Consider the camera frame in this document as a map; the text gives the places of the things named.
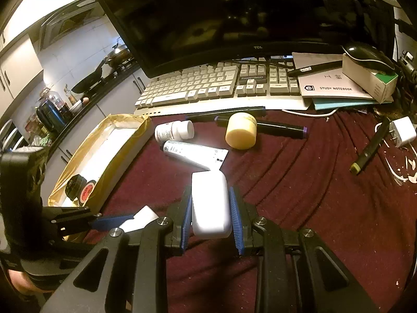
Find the white keyboard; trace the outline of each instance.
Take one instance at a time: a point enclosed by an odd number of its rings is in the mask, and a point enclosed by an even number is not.
[[[252,106],[306,110],[310,106],[311,99],[300,95],[297,79],[287,77],[292,60],[274,60],[287,68],[259,61],[204,64],[153,78],[136,102],[135,114],[162,116]]]

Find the black mouse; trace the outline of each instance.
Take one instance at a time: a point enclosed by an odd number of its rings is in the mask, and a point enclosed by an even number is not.
[[[343,46],[345,53],[362,67],[387,75],[395,74],[393,62],[381,51],[367,43],[351,42]]]

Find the cardboard box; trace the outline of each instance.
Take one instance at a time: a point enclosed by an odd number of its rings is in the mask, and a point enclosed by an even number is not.
[[[73,175],[96,183],[82,203],[99,213],[130,163],[154,133],[151,118],[132,114],[109,115],[101,121],[76,150],[48,198],[48,206],[76,207],[65,194]]]
[[[367,91],[376,101],[389,100],[397,85],[398,75],[383,75],[368,70],[343,54],[342,72]]]

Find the kitchen cabinet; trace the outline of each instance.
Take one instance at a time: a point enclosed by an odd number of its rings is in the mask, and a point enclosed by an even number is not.
[[[3,74],[0,73],[0,118],[5,113],[6,109],[12,103],[13,98],[7,88],[6,81],[4,80]]]
[[[67,166],[68,161],[69,158],[61,151],[61,149],[57,148],[46,164],[45,179],[40,187],[40,196],[42,197],[44,206],[47,206],[48,198],[64,171],[65,166]]]
[[[22,37],[0,57],[0,69],[3,83],[6,83],[14,98],[43,72],[29,35]]]
[[[2,41],[5,47],[37,20],[75,0],[23,0],[6,25]]]
[[[146,74],[143,72],[142,68],[140,68],[136,72],[134,72],[133,75],[136,78],[136,81],[138,82],[138,85],[143,92],[145,90],[145,87],[151,81],[151,79],[146,76]]]
[[[103,119],[103,113],[97,106],[94,106],[61,142],[59,145],[61,150],[71,157],[84,139]]]
[[[106,116],[109,114],[133,114],[136,110],[135,102],[141,93],[135,76],[131,75],[100,100],[97,106]]]

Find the metal bolt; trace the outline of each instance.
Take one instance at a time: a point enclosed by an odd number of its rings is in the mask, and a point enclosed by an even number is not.
[[[122,234],[123,233],[123,229],[121,229],[121,228],[119,228],[119,227],[116,227],[116,228],[112,228],[111,230],[110,230],[110,236],[111,237],[118,237],[120,234]]]
[[[169,224],[169,220],[170,219],[167,216],[162,216],[158,218],[156,222],[158,223],[158,225],[165,226]]]
[[[263,226],[266,224],[266,218],[264,218],[263,216],[259,216],[255,219],[255,224],[259,225],[259,226]]]
[[[311,238],[314,235],[314,232],[313,232],[313,230],[311,230],[309,228],[305,228],[305,229],[303,229],[303,235],[306,238]]]

